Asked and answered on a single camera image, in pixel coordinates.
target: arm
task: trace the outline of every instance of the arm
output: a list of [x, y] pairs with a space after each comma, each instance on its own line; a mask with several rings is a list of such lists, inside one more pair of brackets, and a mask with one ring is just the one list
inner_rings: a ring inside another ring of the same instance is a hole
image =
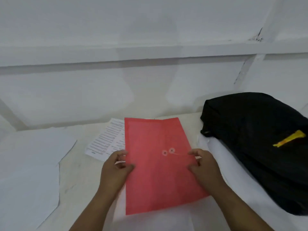
[[201, 156], [198, 166], [189, 170], [200, 185], [215, 199], [232, 231], [273, 231], [233, 190], [225, 183], [218, 164], [209, 151], [193, 149], [191, 155]]
[[80, 214], [69, 231], [102, 231], [108, 210], [123, 187], [133, 165], [117, 161], [124, 160], [127, 152], [115, 151], [103, 165], [100, 184], [91, 202]]

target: person's right hand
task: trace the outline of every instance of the person's right hand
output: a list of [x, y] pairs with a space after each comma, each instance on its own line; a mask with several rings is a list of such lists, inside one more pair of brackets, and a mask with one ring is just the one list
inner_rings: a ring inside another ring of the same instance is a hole
[[189, 155], [200, 156], [198, 165], [190, 165], [188, 169], [195, 175], [199, 184], [210, 194], [220, 190], [226, 183], [222, 178], [219, 166], [209, 151], [192, 149]]

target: person's left hand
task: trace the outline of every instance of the person's left hand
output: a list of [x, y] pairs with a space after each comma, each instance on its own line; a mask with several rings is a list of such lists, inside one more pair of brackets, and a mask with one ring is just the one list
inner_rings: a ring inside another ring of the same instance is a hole
[[134, 169], [134, 165], [126, 165], [126, 163], [118, 163], [117, 161], [125, 160], [125, 155], [128, 152], [125, 150], [115, 151], [110, 155], [103, 165], [102, 173], [100, 176], [100, 184], [98, 187], [98, 194], [107, 195], [110, 199], [114, 200], [117, 194], [123, 187], [127, 176]]

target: tabletop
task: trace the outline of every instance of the tabletop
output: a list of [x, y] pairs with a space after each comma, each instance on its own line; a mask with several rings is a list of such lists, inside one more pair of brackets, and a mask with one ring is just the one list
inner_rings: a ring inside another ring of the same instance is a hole
[[[202, 129], [200, 113], [164, 116], [156, 119], [178, 117], [192, 148], [197, 147], [197, 136]], [[85, 155], [87, 145], [106, 128], [108, 123], [86, 124], [62, 128], [77, 142], [60, 161], [60, 202], [53, 213], [40, 225], [38, 231], [68, 231], [95, 195], [103, 162]], [[109, 230], [115, 202], [107, 215], [104, 231]]]

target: forearm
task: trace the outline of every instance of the forearm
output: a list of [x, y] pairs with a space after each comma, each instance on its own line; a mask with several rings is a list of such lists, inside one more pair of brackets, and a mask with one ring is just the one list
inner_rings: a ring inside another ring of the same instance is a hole
[[273, 231], [227, 184], [211, 194], [232, 231]]
[[102, 231], [112, 202], [109, 196], [96, 193], [69, 231]]

